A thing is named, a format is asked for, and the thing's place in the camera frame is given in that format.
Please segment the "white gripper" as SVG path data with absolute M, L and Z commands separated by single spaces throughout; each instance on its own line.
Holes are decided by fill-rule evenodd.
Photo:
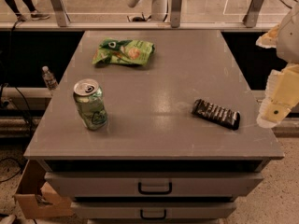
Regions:
M 272 70 L 266 83 L 257 123 L 262 128 L 280 124 L 299 104 L 299 3 L 281 21 L 256 40 L 261 48 L 277 48 L 277 56 L 286 61 L 281 71 Z

